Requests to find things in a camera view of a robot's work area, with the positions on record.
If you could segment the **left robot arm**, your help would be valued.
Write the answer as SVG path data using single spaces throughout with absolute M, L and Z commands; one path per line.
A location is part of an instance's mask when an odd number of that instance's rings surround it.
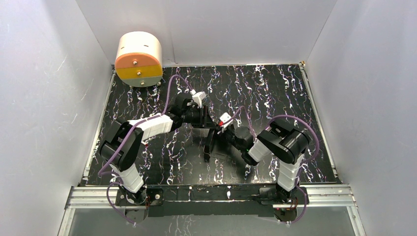
M 163 113 L 138 120 L 116 120 L 99 148 L 99 155 L 106 161 L 99 175 L 111 167 L 121 180 L 121 192 L 132 204 L 143 204 L 147 188 L 135 165 L 140 146 L 149 138 L 176 131 L 184 123 L 193 128 L 215 128 L 208 107 L 203 105 L 205 97 L 205 92 L 179 94 Z

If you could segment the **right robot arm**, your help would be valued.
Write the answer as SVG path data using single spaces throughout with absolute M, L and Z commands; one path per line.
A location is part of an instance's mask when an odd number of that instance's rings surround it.
M 275 156 L 279 160 L 279 174 L 275 184 L 275 200 L 290 203 L 297 196 L 299 169 L 311 139 L 306 130 L 286 122 L 273 120 L 254 137 L 250 128 L 235 128 L 230 122 L 220 122 L 213 137 L 231 145 L 241 153 L 246 164 L 256 166 L 263 159 Z

